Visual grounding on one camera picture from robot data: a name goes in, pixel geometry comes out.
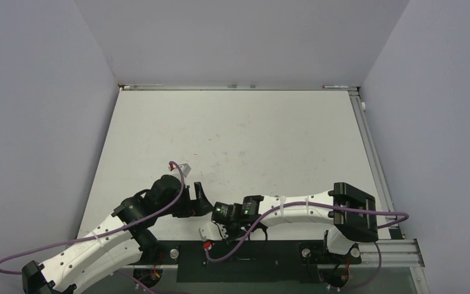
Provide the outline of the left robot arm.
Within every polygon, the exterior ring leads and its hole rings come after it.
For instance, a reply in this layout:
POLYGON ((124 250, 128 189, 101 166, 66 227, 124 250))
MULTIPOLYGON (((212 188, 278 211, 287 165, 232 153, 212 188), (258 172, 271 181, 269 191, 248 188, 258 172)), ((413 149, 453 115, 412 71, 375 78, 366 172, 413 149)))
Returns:
POLYGON ((105 220, 60 254, 31 261, 21 270, 25 293, 82 293, 125 265, 151 263, 161 247, 149 231, 158 217, 200 217, 213 205, 202 185, 194 183, 195 199, 179 175, 163 175, 151 188, 128 197, 105 220))

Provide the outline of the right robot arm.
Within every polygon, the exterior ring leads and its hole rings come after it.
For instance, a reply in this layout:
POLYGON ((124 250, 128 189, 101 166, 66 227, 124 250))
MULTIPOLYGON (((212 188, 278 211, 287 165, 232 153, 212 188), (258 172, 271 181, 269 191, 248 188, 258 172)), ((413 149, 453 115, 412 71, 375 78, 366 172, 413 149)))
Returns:
POLYGON ((306 196, 250 195, 241 203, 216 202, 211 222, 201 227, 203 239, 234 241, 252 231, 282 224, 329 225, 324 232, 322 256, 337 262, 355 243, 379 239, 374 196, 348 184, 335 183, 331 190, 306 196))

